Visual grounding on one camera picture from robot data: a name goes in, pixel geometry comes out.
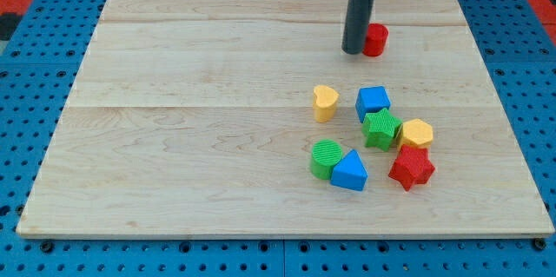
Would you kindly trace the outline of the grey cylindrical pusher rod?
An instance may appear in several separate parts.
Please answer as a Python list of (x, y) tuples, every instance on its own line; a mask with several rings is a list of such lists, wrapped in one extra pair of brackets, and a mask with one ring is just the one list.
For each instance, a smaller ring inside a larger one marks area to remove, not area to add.
[(342, 36), (342, 50), (349, 55), (360, 54), (365, 47), (374, 0), (348, 0)]

